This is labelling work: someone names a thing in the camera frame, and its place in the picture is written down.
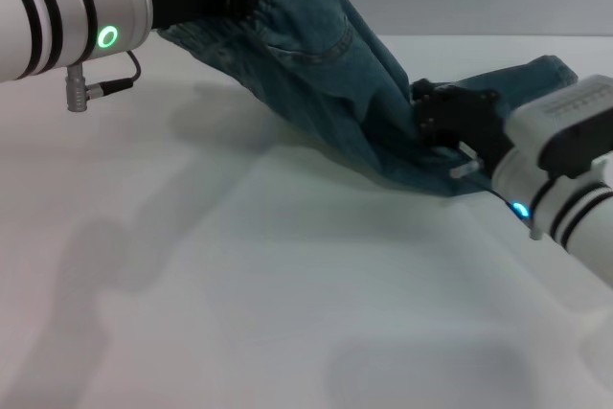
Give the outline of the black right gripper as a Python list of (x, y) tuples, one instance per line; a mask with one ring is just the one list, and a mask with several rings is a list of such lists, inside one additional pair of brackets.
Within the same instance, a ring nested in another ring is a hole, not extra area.
[[(497, 111), (500, 94), (493, 89), (473, 91), (449, 82), (416, 80), (412, 104), (420, 142), (428, 148), (457, 148), (460, 142), (483, 161), (485, 175), (512, 149)], [(431, 101), (441, 98), (440, 109)]]

